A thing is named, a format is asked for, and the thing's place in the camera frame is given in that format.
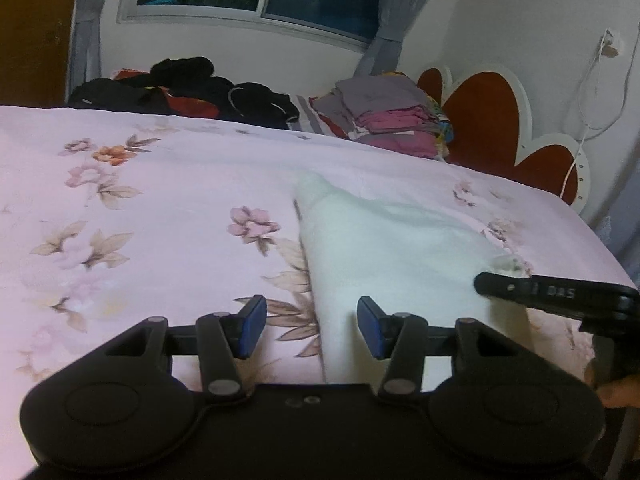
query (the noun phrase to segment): curtain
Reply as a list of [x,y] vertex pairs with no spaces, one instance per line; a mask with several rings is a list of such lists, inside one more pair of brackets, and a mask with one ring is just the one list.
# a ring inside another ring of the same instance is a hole
[[402,42],[427,0],[380,0],[380,28],[355,75],[392,72],[398,66]]
[[100,77],[100,14],[105,0],[76,0],[71,37],[68,91]]
[[596,234],[640,286],[640,159],[616,192]]

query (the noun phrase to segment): white cloth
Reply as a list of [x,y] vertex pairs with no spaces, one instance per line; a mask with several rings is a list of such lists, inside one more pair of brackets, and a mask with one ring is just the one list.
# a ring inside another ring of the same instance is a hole
[[329,383],[382,378],[384,364],[370,357],[357,329],[361,296],[431,326],[473,317],[529,344],[524,307],[492,304],[474,290],[474,278],[494,271],[505,253],[469,226],[418,206],[355,197],[316,174],[301,179],[296,199]]

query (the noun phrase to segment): power plug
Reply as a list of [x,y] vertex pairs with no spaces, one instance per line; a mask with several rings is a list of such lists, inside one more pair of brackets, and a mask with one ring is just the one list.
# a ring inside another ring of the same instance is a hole
[[607,30],[602,41],[602,55],[604,57],[617,57],[622,54],[624,44],[620,33],[615,30]]

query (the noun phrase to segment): flower print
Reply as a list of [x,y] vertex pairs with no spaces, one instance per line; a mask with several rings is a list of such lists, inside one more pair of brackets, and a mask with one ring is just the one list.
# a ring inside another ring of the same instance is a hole
[[107,268],[120,266],[129,261],[116,251],[124,247],[124,245],[133,236],[133,233],[121,233],[105,238],[102,231],[97,230],[89,240],[90,255],[82,262],[87,269],[92,269],[97,264],[106,264]]
[[141,133],[141,134],[146,134],[146,135],[165,135],[165,134],[174,134],[176,132],[179,132],[180,130],[178,128],[175,128],[169,121],[168,118],[165,117],[156,117],[155,118],[156,123],[153,126],[142,126],[141,124],[134,124],[134,126],[136,127],[136,129]]
[[88,301],[100,292],[100,283],[103,279],[100,269],[95,269],[93,272],[80,272],[76,279],[65,283],[66,307],[78,311],[87,306]]
[[86,319],[82,314],[75,310],[69,309],[67,302],[70,298],[60,298],[55,305],[49,305],[49,308],[57,314],[66,315],[66,324],[78,332],[86,332]]
[[65,144],[64,151],[58,153],[58,155],[73,155],[74,153],[79,152],[92,152],[96,148],[97,146],[92,142],[92,140],[85,137],[84,139],[72,140],[70,143]]
[[[321,354],[320,327],[316,319],[312,298],[292,292],[295,304],[280,300],[266,300],[267,325],[287,328],[276,341],[302,341],[313,338],[296,357],[314,357]],[[247,304],[251,298],[236,298],[234,301]]]
[[55,253],[51,260],[61,270],[69,270],[83,264],[91,257],[91,254],[92,248],[86,242],[67,238],[62,242],[61,250]]
[[263,209],[235,207],[231,210],[231,219],[234,223],[226,229],[229,234],[242,237],[245,244],[255,242],[258,250],[266,256],[274,243],[269,235],[280,230],[279,224],[270,221],[269,213]]
[[142,193],[131,186],[117,186],[118,178],[116,174],[113,175],[108,182],[100,184],[96,191],[100,201],[108,209],[118,209],[119,198],[133,198]]
[[522,222],[494,219],[487,224],[488,232],[500,241],[505,249],[515,252],[514,248],[522,245]]
[[40,256],[49,256],[50,254],[61,253],[63,251],[62,244],[69,238],[77,237],[84,229],[86,222],[74,222],[65,227],[62,231],[55,231],[45,238],[45,243],[37,246],[31,254],[39,254]]
[[476,207],[476,202],[472,202],[471,197],[474,195],[471,189],[471,183],[468,180],[461,180],[453,187],[453,198],[460,205]]
[[132,135],[129,137],[129,139],[127,139],[127,142],[126,142],[127,147],[124,149],[131,153],[149,153],[149,150],[145,150],[144,148],[142,148],[142,146],[148,146],[158,140],[160,139],[142,139],[141,140],[141,139],[138,139],[137,135]]
[[31,337],[28,350],[18,351],[24,365],[16,371],[27,374],[34,382],[46,379],[91,349],[77,336],[78,332],[69,333],[56,322],[39,327]]
[[263,276],[263,280],[282,290],[288,290],[292,294],[311,292],[311,279],[302,245],[286,238],[277,238],[273,244],[280,256],[293,270],[285,270],[272,278]]
[[79,187],[84,184],[106,184],[113,178],[113,172],[108,167],[88,160],[76,168],[69,170],[71,177],[65,182],[68,187]]
[[261,365],[258,364],[257,358],[236,361],[238,373],[242,379],[242,385],[246,390],[252,391],[257,384],[276,383],[278,378],[273,368],[281,360],[282,359],[274,359]]
[[491,260],[491,270],[503,276],[522,278],[531,276],[532,267],[529,262],[523,260],[519,254],[501,254]]
[[500,190],[495,190],[495,189],[490,189],[489,193],[491,193],[491,195],[494,198],[497,198],[498,200],[504,200],[507,203],[511,203],[513,202],[513,198],[511,198],[510,196],[508,196],[507,194],[501,192]]
[[100,150],[92,155],[95,160],[99,160],[100,162],[108,162],[112,166],[119,166],[135,156],[135,153],[128,152],[127,149],[122,145],[113,146],[112,148],[103,146],[100,148]]

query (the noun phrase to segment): headboard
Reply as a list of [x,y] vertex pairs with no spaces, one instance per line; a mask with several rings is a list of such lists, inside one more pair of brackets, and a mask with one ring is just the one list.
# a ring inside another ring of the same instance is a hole
[[568,135],[531,138],[529,99],[513,72],[483,65],[453,83],[449,68],[439,65],[426,70],[418,86],[440,102],[453,125],[448,162],[560,195],[577,153],[562,199],[582,210],[591,187],[587,158]]

